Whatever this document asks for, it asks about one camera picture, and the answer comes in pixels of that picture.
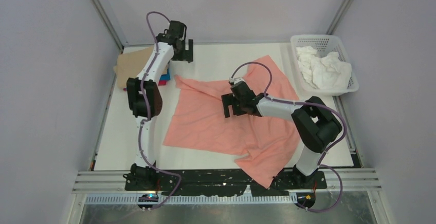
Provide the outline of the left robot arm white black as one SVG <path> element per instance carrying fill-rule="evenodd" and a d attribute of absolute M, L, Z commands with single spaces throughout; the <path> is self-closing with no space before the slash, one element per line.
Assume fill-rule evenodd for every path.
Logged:
<path fill-rule="evenodd" d="M 168 29 L 155 37 L 155 48 L 145 67 L 135 78 L 128 78 L 126 90 L 129 109 L 137 122 L 138 150 L 130 172 L 123 177 L 125 190 L 154 190 L 158 185 L 156 169 L 155 124 L 163 100 L 158 83 L 170 61 L 193 61 L 193 40 L 186 38 L 187 26 L 170 21 Z"/>

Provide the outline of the salmon pink t shirt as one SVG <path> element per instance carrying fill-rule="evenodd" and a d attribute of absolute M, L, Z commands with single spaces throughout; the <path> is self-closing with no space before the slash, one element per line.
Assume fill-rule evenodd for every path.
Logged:
<path fill-rule="evenodd" d="M 163 144 L 236 155 L 235 163 L 261 186 L 293 157 L 301 139 L 291 120 L 251 115 L 224 116 L 229 83 L 174 77 L 179 100 Z"/>

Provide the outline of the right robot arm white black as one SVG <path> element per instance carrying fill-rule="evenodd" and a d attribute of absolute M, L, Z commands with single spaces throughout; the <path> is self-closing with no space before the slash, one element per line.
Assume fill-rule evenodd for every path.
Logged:
<path fill-rule="evenodd" d="M 226 118 L 247 114 L 294 123 L 304 145 L 292 170 L 293 181 L 300 188 L 314 182 L 326 153 L 346 136 L 343 117 L 319 97 L 298 101 L 273 97 L 266 92 L 255 94 L 244 80 L 231 81 L 230 90 L 229 94 L 221 96 Z"/>

